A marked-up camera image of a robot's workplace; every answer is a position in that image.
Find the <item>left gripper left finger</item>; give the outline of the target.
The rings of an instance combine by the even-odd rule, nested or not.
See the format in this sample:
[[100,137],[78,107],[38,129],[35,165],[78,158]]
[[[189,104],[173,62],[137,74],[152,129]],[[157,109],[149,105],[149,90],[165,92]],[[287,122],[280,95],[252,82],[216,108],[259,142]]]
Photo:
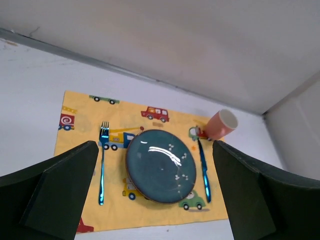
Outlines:
[[86,141],[0,178],[2,240],[73,240],[99,149]]

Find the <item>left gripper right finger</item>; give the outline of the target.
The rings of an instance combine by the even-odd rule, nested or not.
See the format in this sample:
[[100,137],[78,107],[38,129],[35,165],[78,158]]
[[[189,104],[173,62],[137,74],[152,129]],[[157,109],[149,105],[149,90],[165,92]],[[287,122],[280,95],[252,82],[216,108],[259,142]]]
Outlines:
[[318,240],[320,182],[216,140],[213,160],[236,240]]

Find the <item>yellow car print cloth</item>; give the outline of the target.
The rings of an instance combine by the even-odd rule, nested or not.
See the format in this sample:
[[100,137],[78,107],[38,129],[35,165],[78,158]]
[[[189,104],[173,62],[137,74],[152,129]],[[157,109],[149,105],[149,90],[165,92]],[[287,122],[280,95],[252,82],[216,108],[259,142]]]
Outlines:
[[[109,122],[109,142],[104,145],[104,204],[99,205],[102,147],[77,231],[180,225],[224,220],[228,217],[214,161],[213,144],[203,131],[205,116],[146,106],[111,97],[66,91],[58,126],[55,155],[82,142],[98,141],[102,122]],[[144,131],[159,129],[181,139],[196,166],[196,182],[186,199],[160,204],[146,199],[131,183],[125,154],[130,141]],[[198,139],[203,147],[211,191],[207,203]]]

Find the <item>blue metal knife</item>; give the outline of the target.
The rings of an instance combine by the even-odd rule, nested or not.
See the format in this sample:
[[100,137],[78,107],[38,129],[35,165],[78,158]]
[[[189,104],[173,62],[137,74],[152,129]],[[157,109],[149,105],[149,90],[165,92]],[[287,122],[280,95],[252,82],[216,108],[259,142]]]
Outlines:
[[212,195],[211,195],[211,187],[210,182],[207,174],[207,162],[205,158],[205,153],[201,144],[200,139],[197,139],[198,148],[199,148],[199,155],[200,155],[200,162],[201,162],[201,170],[202,170],[202,178],[203,178],[203,184],[204,184],[204,191],[206,195],[206,201],[207,203],[211,203],[212,201]]

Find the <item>blue metal fork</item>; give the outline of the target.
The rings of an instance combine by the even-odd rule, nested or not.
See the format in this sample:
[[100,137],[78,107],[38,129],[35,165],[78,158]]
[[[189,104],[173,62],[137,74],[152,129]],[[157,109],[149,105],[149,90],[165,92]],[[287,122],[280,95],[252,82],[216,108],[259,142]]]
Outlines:
[[98,203],[104,205],[105,199],[105,144],[109,142],[109,122],[103,121],[99,132],[99,141],[101,143],[101,170]]

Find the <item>teal ceramic plate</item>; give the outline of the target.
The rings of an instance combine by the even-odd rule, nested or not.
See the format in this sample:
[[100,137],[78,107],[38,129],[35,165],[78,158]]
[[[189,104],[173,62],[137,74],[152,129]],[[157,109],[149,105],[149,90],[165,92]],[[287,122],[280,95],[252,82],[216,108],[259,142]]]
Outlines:
[[143,131],[130,141],[125,168],[147,200],[166,205],[185,199],[197,179],[195,160],[186,144],[160,129]]

